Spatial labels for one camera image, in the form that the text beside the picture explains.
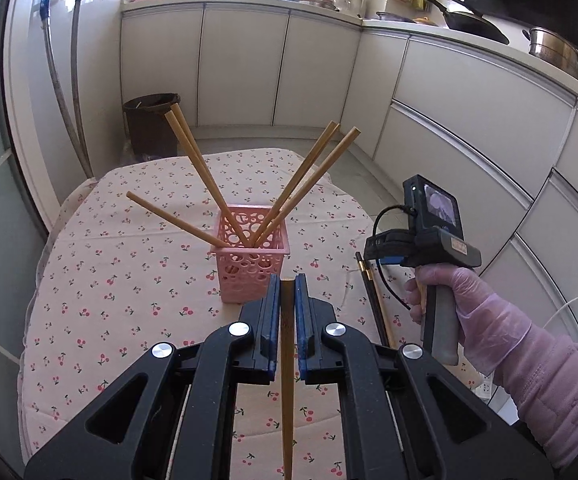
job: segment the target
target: handheld controller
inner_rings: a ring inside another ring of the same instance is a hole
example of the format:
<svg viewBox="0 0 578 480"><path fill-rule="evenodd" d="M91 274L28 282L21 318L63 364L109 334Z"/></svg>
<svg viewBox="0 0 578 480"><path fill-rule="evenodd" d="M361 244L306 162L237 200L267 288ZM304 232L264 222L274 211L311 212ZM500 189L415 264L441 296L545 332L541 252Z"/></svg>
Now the handheld controller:
<svg viewBox="0 0 578 480"><path fill-rule="evenodd" d="M409 228L390 229L367 238L365 260L396 256L403 267L442 263L470 269L480 266L480 251L464 241L456 198L421 175L407 179L402 187ZM428 286L420 334L423 348L438 362L457 365L459 332L451 288Z"/></svg>

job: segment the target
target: floor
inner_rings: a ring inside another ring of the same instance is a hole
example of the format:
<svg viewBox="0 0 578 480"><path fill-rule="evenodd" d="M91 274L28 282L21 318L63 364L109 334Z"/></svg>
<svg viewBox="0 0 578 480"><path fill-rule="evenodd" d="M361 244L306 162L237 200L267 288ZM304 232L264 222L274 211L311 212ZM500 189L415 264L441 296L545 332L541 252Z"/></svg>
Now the floor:
<svg viewBox="0 0 578 480"><path fill-rule="evenodd" d="M255 148L281 148L306 156L314 141L309 139L246 138L197 139L197 143L201 152L206 154ZM330 142L330 147L323 151L317 164L324 160L335 145L335 142ZM383 208L397 203L397 200L384 189L383 185L349 152L342 154L329 170L329 175L331 175L333 184L358 200L365 212L374 220ZM380 230L396 227L406 228L406 222L406 216L402 212L389 212L381 220Z"/></svg>

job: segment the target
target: pink sleeve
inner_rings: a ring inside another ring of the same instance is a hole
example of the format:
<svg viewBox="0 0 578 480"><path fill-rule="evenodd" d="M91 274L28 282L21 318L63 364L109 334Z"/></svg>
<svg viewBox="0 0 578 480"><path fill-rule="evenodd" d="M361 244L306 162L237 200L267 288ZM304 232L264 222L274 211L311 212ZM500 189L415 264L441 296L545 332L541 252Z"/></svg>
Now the pink sleeve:
<svg viewBox="0 0 578 480"><path fill-rule="evenodd" d="M496 369L519 418L555 468L578 455L578 344L532 325Z"/></svg>

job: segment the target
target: pink plastic basket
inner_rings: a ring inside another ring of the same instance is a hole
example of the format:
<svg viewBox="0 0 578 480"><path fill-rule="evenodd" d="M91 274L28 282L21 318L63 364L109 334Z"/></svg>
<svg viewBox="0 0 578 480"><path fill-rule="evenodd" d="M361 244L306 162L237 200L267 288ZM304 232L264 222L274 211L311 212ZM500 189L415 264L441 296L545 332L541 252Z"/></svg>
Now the pink plastic basket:
<svg viewBox="0 0 578 480"><path fill-rule="evenodd" d="M245 235L254 231L269 211L269 207L259 205L229 205L242 227ZM216 224L215 236L220 240L234 244L234 247L218 248L211 246L218 266L218 280L223 303L245 303L258 300L267 292L269 277L280 275L285 254L289 254L289 238L285 221L260 245L260 248L247 248L231 228L229 222L220 213Z"/></svg>

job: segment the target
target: cherry print tablecloth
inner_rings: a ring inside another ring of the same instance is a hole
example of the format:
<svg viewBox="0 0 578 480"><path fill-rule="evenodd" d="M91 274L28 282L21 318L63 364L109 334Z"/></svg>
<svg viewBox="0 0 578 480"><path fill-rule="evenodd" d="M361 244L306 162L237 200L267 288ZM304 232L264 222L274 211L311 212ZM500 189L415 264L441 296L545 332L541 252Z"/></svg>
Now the cherry print tablecloth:
<svg viewBox="0 0 578 480"><path fill-rule="evenodd" d="M262 205L280 194L302 161L276 149L205 159L227 202ZM125 197L133 190L212 230L218 208L188 158L120 168L91 190L94 184L88 195L77 194L82 203L53 243L28 317L20 385L26 458L150 346L201 342L239 316L239 305L221 303L209 246ZM287 218L291 255L283 276L305 272L311 296L329 301L341 322L378 341L354 257L370 227L357 201L326 175ZM399 288L405 273L390 279ZM397 338L417 341L419 327L384 297ZM295 477L344 479L336 388L295 386ZM233 479L282 477L279 391L278 383L239 387Z"/></svg>

